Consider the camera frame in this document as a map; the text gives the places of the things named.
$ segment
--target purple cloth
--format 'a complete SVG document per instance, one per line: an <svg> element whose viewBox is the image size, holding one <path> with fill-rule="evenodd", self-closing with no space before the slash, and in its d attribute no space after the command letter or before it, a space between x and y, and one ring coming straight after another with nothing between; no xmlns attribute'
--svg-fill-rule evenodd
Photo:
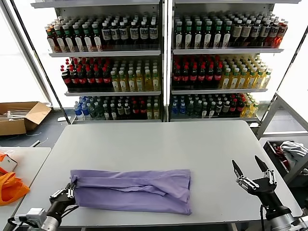
<svg viewBox="0 0 308 231"><path fill-rule="evenodd" d="M76 205L120 211L191 214L189 170L71 170Z"/></svg>

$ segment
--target orange bag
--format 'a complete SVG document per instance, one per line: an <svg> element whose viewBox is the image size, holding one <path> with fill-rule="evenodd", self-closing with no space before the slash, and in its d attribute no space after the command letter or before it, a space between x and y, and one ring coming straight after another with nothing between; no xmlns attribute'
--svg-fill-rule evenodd
<svg viewBox="0 0 308 231"><path fill-rule="evenodd" d="M14 172L0 176L0 206L8 205L26 195L30 189Z"/></svg>

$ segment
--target cardboard box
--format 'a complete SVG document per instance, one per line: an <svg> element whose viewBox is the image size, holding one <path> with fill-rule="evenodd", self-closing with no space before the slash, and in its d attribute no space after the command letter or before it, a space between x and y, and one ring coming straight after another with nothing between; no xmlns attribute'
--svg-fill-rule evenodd
<svg viewBox="0 0 308 231"><path fill-rule="evenodd" d="M6 113L9 108L31 110L25 119L0 121L0 136L24 134L34 130L51 111L51 108L40 102L0 103L0 114Z"/></svg>

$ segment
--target gray table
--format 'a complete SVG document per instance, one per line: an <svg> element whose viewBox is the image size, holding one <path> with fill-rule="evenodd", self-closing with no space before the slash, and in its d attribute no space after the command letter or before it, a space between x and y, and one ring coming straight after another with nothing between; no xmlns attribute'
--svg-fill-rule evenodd
<svg viewBox="0 0 308 231"><path fill-rule="evenodd" d="M48 157L51 148L16 148L0 147L0 151L13 150L9 156L17 161L14 172L16 177L23 180L27 186L31 186L44 161ZM6 206L0 206L0 230L3 230L9 217L14 215L23 198Z"/></svg>
<svg viewBox="0 0 308 231"><path fill-rule="evenodd" d="M252 179L263 176L254 155L270 162L244 121L115 123L65 128L18 213L48 209L49 196L69 182L71 169L114 171L191 169L190 216L79 208L65 227L209 224L260 219L260 201L235 182L231 160ZM293 216L302 211L277 176L277 195Z"/></svg>

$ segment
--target cable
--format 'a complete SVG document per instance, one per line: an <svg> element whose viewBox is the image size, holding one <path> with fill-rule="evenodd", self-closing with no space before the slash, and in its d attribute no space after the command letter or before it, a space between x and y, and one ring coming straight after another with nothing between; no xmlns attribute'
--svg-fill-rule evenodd
<svg viewBox="0 0 308 231"><path fill-rule="evenodd" d="M264 219L263 219L263 205L261 205L261 207L260 207L260 217L261 217L262 231L265 231L265 229L264 229Z"/></svg>

